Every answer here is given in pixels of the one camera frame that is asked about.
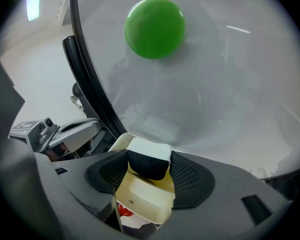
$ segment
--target ceiling light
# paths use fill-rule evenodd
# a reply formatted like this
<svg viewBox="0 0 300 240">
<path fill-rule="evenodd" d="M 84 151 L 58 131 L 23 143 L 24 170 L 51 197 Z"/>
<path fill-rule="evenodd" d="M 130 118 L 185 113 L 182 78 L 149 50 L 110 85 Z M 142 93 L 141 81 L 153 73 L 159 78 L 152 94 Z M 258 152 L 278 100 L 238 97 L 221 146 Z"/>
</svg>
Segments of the ceiling light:
<svg viewBox="0 0 300 240">
<path fill-rule="evenodd" d="M 40 0 L 25 0 L 25 4 L 28 21 L 31 22 L 35 19 L 38 19 Z"/>
<path fill-rule="evenodd" d="M 247 30 L 244 30 L 242 28 L 235 27 L 235 26 L 226 26 L 226 27 L 229 28 L 229 29 L 238 30 L 238 31 L 241 31 L 241 32 L 244 32 L 244 33 L 250 33 L 250 31 L 247 31 Z"/>
</svg>

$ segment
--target white foam block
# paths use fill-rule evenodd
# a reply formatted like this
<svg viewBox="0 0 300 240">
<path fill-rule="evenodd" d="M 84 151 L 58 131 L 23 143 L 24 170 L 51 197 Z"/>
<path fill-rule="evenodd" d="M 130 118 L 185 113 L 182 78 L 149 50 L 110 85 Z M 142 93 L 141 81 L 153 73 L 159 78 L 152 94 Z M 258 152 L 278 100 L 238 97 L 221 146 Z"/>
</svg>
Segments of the white foam block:
<svg viewBox="0 0 300 240">
<path fill-rule="evenodd" d="M 171 147 L 168 144 L 154 143 L 136 137 L 130 142 L 126 150 L 171 162 Z"/>
</svg>

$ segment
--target gray panel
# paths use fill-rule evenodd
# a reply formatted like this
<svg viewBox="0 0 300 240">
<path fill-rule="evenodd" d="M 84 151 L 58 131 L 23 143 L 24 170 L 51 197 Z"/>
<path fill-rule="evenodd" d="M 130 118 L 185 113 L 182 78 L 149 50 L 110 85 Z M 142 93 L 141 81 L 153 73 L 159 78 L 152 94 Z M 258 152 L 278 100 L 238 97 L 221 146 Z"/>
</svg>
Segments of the gray panel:
<svg viewBox="0 0 300 240">
<path fill-rule="evenodd" d="M 25 100 L 0 64 L 0 136 L 7 137 Z"/>
<path fill-rule="evenodd" d="M 62 239 L 60 224 L 44 191 L 34 153 L 25 143 L 14 139 L 6 140 L 2 148 L 0 189 L 7 202 L 39 235 Z"/>
<path fill-rule="evenodd" d="M 35 154 L 38 164 L 38 170 L 40 174 L 40 179 L 46 193 L 50 204 L 60 221 L 63 234 L 65 239 L 68 240 L 95 240 L 99 239 L 122 239 L 131 240 L 131 237 L 123 235 L 121 232 L 111 228 L 110 226 L 103 223 L 101 220 L 94 217 L 87 209 L 85 209 L 72 195 L 65 185 L 64 181 L 60 178 L 62 175 L 66 175 L 69 172 L 65 172 L 61 175 L 57 175 L 55 167 L 52 165 L 48 157 L 45 155 L 36 153 Z M 93 162 L 90 158 L 75 159 L 73 162 L 79 162 L 80 160 L 88 159 L 89 162 Z M 69 171 L 72 171 L 76 166 L 71 166 L 68 164 L 63 164 L 63 162 L 58 162 L 59 166 L 70 167 Z M 72 177 L 73 184 L 82 183 L 80 176 Z M 112 203 L 112 207 L 115 207 L 116 202 L 114 197 L 108 198 L 110 194 L 106 197 L 108 202 Z"/>
<path fill-rule="evenodd" d="M 255 227 L 242 197 L 257 195 L 273 214 L 289 205 L 272 187 L 241 168 L 178 154 L 209 169 L 215 178 L 215 187 L 196 208 L 173 210 L 170 218 L 150 238 L 152 240 L 170 239 L 172 231 L 177 239 L 201 239 L 204 236 L 206 239 L 225 240 L 239 236 Z"/>
<path fill-rule="evenodd" d="M 18 123 L 16 126 L 12 127 L 12 131 L 19 131 L 19 130 L 31 130 L 36 125 L 39 125 L 42 120 L 35 120 L 35 121 L 25 121 Z"/>
<path fill-rule="evenodd" d="M 269 234 L 270 230 L 278 224 L 278 222 L 283 218 L 291 205 L 286 205 L 282 207 L 275 214 L 270 216 L 260 225 L 254 227 L 253 229 L 233 238 L 233 240 L 259 240 L 263 239 Z"/>
<path fill-rule="evenodd" d="M 85 173 L 89 166 L 110 155 L 113 155 L 112 152 L 52 163 L 55 169 L 65 168 L 68 170 L 59 175 L 61 181 L 76 199 L 98 214 L 98 218 L 102 220 L 112 213 L 114 208 L 111 206 L 111 200 L 114 196 L 96 191 L 87 182 Z"/>
</svg>

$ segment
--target gray plastic base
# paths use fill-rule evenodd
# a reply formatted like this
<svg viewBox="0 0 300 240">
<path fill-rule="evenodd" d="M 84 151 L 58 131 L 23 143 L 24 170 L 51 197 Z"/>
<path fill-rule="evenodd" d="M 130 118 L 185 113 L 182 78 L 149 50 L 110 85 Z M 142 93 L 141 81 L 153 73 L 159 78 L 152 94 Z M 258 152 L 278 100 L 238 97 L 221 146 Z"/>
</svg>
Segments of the gray plastic base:
<svg viewBox="0 0 300 240">
<path fill-rule="evenodd" d="M 97 161 L 107 158 L 110 154 L 111 152 L 60 161 L 53 165 L 45 156 L 36 155 L 39 173 L 47 196 L 58 218 L 67 228 L 68 223 L 72 225 L 71 230 L 75 230 L 77 227 L 80 230 L 86 229 L 86 227 L 94 225 L 93 231 L 98 232 L 101 237 L 100 230 L 104 231 L 105 224 L 83 209 L 80 203 L 92 208 L 95 215 L 101 220 L 105 220 L 110 215 L 107 213 L 116 209 L 115 198 L 111 194 L 96 191 L 85 179 L 86 169 Z M 282 213 L 282 210 L 289 205 L 281 194 L 243 169 L 199 156 L 178 154 L 209 169 L 215 178 L 215 187 L 211 195 L 196 208 L 173 210 L 165 224 L 150 237 L 151 240 L 176 238 L 225 240 L 247 234 L 249 230 L 255 232 L 253 235 L 258 235 L 258 228 L 262 229 L 268 223 L 270 224 L 266 228 L 270 228 L 273 220 L 277 221 L 280 218 L 275 213 Z M 55 172 L 57 168 L 65 168 L 68 172 L 57 175 Z M 254 224 L 249 211 L 241 200 L 241 198 L 251 195 L 258 196 L 272 213 L 258 226 Z M 89 233 L 86 230 L 83 231 L 84 235 L 78 234 L 78 236 L 80 235 L 81 239 L 89 239 Z M 117 233 L 114 229 L 109 228 L 107 234 L 114 235 L 101 238 L 114 239 Z M 117 237 L 122 239 L 125 236 L 117 235 Z"/>
</svg>

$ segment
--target green ball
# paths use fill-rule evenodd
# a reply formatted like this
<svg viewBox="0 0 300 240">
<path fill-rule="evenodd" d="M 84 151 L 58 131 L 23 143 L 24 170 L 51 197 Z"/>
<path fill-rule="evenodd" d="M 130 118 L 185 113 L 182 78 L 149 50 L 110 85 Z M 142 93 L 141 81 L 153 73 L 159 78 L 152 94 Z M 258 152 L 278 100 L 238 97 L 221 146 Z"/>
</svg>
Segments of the green ball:
<svg viewBox="0 0 300 240">
<path fill-rule="evenodd" d="M 185 35 L 180 8 L 169 0 L 141 0 L 125 21 L 125 38 L 141 57 L 158 59 L 171 54 Z"/>
</svg>

